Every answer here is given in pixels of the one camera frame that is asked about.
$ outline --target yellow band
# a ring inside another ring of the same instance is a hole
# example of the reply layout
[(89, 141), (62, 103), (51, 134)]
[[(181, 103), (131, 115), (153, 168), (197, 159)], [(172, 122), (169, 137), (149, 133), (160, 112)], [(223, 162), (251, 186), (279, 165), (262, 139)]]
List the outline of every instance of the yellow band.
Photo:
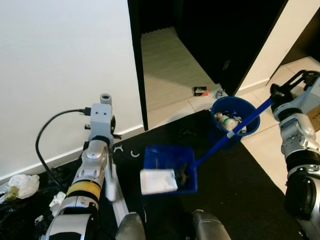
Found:
[(96, 198), (99, 200), (101, 189), (97, 184), (95, 184), (93, 182), (78, 181), (69, 187), (66, 195), (68, 196), (70, 193), (73, 193), (75, 191), (86, 191), (88, 193), (95, 195)]

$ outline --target dark door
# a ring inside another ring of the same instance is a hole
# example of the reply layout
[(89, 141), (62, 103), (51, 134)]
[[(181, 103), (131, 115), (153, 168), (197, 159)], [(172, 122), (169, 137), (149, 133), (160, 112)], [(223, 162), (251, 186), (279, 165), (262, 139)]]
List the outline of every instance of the dark door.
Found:
[(209, 77), (234, 95), (287, 0), (185, 0), (177, 33)]

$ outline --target wooden floor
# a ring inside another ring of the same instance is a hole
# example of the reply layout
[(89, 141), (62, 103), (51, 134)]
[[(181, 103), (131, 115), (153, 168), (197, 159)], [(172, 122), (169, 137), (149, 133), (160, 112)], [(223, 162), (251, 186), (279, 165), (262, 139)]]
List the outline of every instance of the wooden floor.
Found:
[(142, 35), (142, 61), (147, 111), (153, 111), (193, 97), (192, 87), (214, 84), (173, 27)]

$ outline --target blue trash bin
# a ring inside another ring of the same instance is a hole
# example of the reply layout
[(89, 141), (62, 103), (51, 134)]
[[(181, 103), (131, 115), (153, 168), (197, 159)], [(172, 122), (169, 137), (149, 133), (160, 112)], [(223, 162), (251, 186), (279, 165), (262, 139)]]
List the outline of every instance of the blue trash bin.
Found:
[[(253, 113), (256, 108), (248, 101), (236, 97), (236, 96), (225, 96), (219, 98), (213, 103), (211, 114), (213, 117), (214, 126), (212, 128), (213, 144), (219, 141), (227, 134), (227, 130), (221, 126), (221, 124), (215, 118), (216, 113), (223, 113), (228, 111), (229, 113), (236, 112), (243, 120)], [(236, 133), (224, 146), (225, 148), (233, 147), (235, 144), (240, 142), (241, 138), (254, 133), (260, 126), (260, 116), (253, 120), (246, 126), (246, 133)]]

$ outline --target white baseboard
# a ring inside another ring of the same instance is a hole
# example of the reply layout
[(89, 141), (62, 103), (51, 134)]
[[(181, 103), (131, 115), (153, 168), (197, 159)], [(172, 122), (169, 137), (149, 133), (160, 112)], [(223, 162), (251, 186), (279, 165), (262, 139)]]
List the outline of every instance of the white baseboard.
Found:
[(244, 86), (244, 87), (240, 87), (239, 90), (236, 92), (236, 96), (240, 96), (240, 95), (243, 95), (243, 94), (248, 94), (248, 93), (251, 93), (252, 91), (254, 90), (257, 90), (257, 89), (260, 89), (260, 88), (263, 88), (264, 86), (267, 85), (267, 83), (269, 82), (270, 78), (265, 78), (263, 80), (260, 80), (260, 81), (257, 81), (253, 84), (249, 84), (247, 86)]
[[(133, 136), (136, 136), (138, 134), (143, 133), (144, 131), (145, 131), (144, 126), (142, 124), (140, 124), (138, 126), (131, 127), (127, 130), (117, 132), (116, 134), (122, 135), (122, 139), (121, 140), (116, 139), (115, 142), (118, 143), (123, 140), (129, 139)], [(55, 168), (55, 167), (67, 164), (69, 162), (72, 162), (72, 161), (78, 159), (80, 154), (82, 153), (82, 149), (83, 149), (82, 147), (76, 148), (74, 150), (68, 151), (68, 152), (63, 153), (61, 155), (52, 157), (52, 158), (46, 160), (45, 162), (47, 163), (49, 168)], [(42, 166), (41, 162), (39, 161), (36, 164), (33, 164), (33, 165), (30, 165), (30, 166), (25, 167), (23, 169), (11, 172), (7, 175), (0, 176), (0, 185), (9, 181), (9, 179), (16, 174), (34, 175), (34, 174), (43, 173), (44, 171), (45, 171), (45, 168)]]

